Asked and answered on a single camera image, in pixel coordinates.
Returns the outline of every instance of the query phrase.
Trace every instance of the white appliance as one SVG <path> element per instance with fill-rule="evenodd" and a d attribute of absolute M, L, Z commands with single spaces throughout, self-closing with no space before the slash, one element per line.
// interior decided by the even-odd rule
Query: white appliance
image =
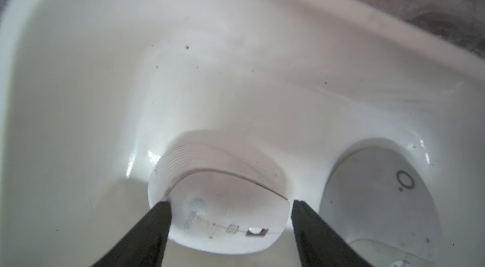
<path fill-rule="evenodd" d="M 0 264 L 90 266 L 148 211 L 159 158 L 204 144 L 317 212 L 347 157 L 392 149 L 439 219 L 421 259 L 482 266 L 484 97 L 483 60 L 355 0 L 11 0 Z M 163 266 L 207 265 L 300 266 L 291 222 L 252 255 L 167 244 Z"/>

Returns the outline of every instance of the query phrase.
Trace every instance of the white curved surface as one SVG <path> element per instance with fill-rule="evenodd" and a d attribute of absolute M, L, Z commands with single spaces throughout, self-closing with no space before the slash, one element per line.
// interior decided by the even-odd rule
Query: white curved surface
<path fill-rule="evenodd" d="M 218 172 L 235 175 L 261 186 L 285 199 L 270 177 L 265 177 L 252 167 L 244 165 L 215 148 L 200 144 L 186 144 L 168 150 L 158 160 L 148 181 L 150 208 L 160 201 L 167 201 L 170 191 L 187 175 L 197 172 Z"/>
<path fill-rule="evenodd" d="M 374 267 L 432 267 L 430 261 L 418 258 L 379 242 L 357 240 L 350 244 L 361 257 Z"/>
<path fill-rule="evenodd" d="M 286 199 L 226 173 L 190 174 L 170 191 L 169 201 L 169 239 L 212 253 L 264 251 L 285 231 L 289 216 Z M 248 235 L 251 228 L 260 230 Z"/>
<path fill-rule="evenodd" d="M 320 215 L 350 245 L 367 240 L 387 246 L 367 247 L 374 249 L 363 255 L 369 262 L 387 249 L 400 251 L 400 257 L 375 267 L 409 256 L 428 266 L 438 256 L 440 220 L 433 199 L 413 167 L 393 150 L 365 149 L 338 165 L 325 187 Z"/>
<path fill-rule="evenodd" d="M 340 155 L 371 138 L 428 187 L 436 265 L 482 265 L 485 64 L 358 2 L 12 0 L 0 68 L 2 265 L 94 263 L 148 210 L 174 144 L 203 140 L 318 211 Z M 293 234 L 164 258 L 254 264 L 299 265 Z"/>

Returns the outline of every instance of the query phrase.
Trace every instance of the white plastic tray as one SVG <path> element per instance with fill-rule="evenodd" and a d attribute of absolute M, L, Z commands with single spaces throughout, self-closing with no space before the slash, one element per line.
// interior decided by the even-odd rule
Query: white plastic tray
<path fill-rule="evenodd" d="M 355 0 L 12 0 L 1 263 L 93 264 L 148 210 L 170 146 L 225 151 L 318 211 L 337 161 L 379 140 L 431 194 L 435 265 L 481 266 L 484 82 L 483 60 Z M 256 264 L 300 264 L 289 226 L 256 255 L 164 259 Z"/>

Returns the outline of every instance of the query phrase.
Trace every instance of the o symbol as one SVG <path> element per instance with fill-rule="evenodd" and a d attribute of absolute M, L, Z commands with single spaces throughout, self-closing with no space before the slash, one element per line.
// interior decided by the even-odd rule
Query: o symbol
<path fill-rule="evenodd" d="M 404 175 L 404 176 L 406 176 L 406 177 L 408 177 L 408 180 L 406 180 L 406 181 L 409 181 L 409 182 L 407 182 L 408 184 L 404 184 L 404 183 L 403 183 L 403 181 L 402 181 L 402 179 L 401 179 L 401 176 L 403 176 L 403 175 Z M 399 170 L 399 171 L 396 173 L 396 178 L 397 178 L 397 181 L 399 182 L 399 184 L 400 184 L 402 187 L 404 187 L 404 188 L 406 188 L 406 189 L 409 189 L 409 190 L 411 190 L 411 189 L 413 189 L 413 188 L 414 188 L 414 179 L 413 179 L 413 177 L 411 177 L 411 176 L 409 175 L 409 173 L 405 172 L 404 170 Z"/>

